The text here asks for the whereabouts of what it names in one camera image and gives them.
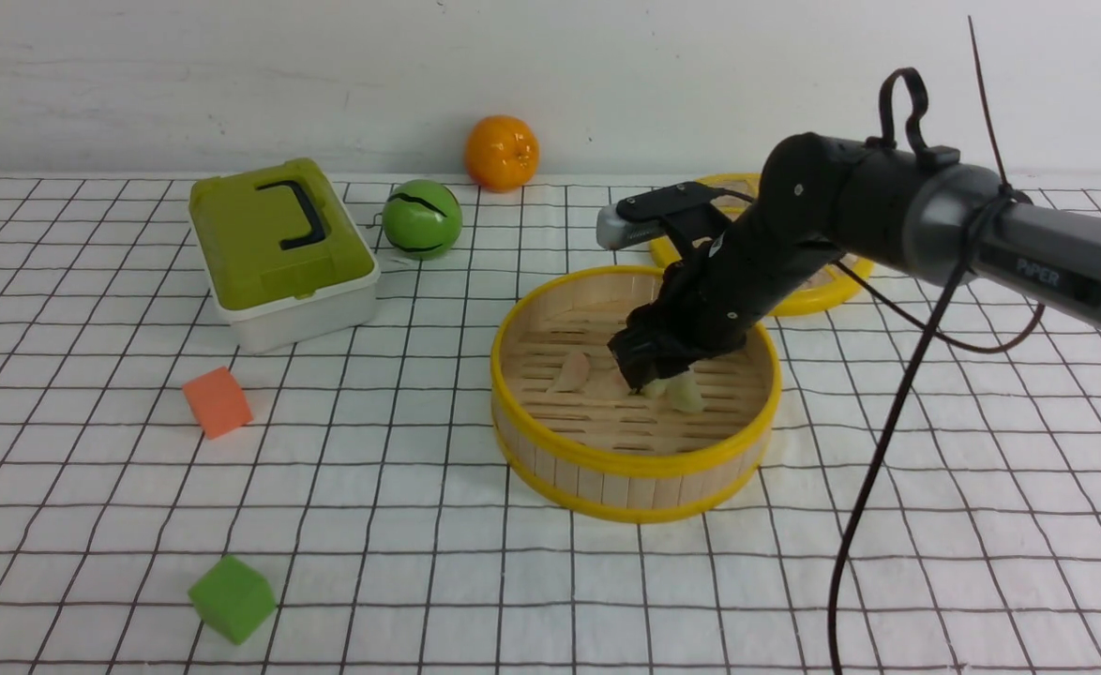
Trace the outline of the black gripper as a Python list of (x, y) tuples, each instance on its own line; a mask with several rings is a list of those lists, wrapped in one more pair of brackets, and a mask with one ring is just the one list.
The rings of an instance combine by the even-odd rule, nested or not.
[(731, 353), (752, 328), (842, 249), (821, 238), (785, 242), (757, 225), (734, 225), (665, 269), (654, 302), (641, 305), (608, 350), (626, 387), (682, 375)]

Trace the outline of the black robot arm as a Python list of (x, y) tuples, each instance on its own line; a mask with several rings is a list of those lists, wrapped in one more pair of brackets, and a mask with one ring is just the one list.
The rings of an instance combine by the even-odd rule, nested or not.
[(629, 313), (608, 342), (626, 383), (742, 349), (753, 324), (843, 255), (941, 287), (986, 277), (1101, 329), (1101, 217), (1022, 203), (995, 172), (963, 165), (948, 148), (935, 157), (794, 134), (768, 155), (735, 219), (697, 181), (606, 206), (602, 247), (669, 235), (682, 255), (657, 300)]

